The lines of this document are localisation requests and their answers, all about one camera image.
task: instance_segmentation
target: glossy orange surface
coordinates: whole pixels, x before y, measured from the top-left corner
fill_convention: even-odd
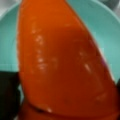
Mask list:
[[[114,113],[103,118],[76,118],[76,117],[64,117],[54,114],[48,114],[39,112],[24,101],[21,110],[18,115],[18,120],[119,120],[119,113]]]
[[[106,63],[65,0],[24,0],[18,31],[21,83],[30,104],[72,117],[119,110]]]

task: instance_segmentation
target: teal surface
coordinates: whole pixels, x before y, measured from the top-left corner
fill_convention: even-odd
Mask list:
[[[97,0],[67,1],[96,39],[117,82],[120,78],[120,20]]]
[[[117,82],[120,78],[120,21],[97,0],[67,0],[82,18],[99,47]],[[16,25],[18,5],[0,19],[0,70],[18,71],[16,52]]]
[[[16,23],[18,4],[0,18],[0,70],[18,71],[16,51]]]

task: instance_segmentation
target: orange cone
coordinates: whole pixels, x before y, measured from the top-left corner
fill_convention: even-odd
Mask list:
[[[107,65],[65,0],[24,0],[18,31],[20,77],[30,104],[69,117],[118,113]]]

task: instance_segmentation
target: red base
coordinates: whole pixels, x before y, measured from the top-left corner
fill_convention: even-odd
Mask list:
[[[104,118],[69,118],[48,113],[35,111],[24,101],[21,107],[18,120],[118,120],[119,113],[112,114]]]

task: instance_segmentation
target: black area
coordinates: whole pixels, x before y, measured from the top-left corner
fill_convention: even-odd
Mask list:
[[[13,120],[20,107],[19,75],[0,72],[0,120]]]
[[[117,118],[117,120],[120,120],[120,116]]]

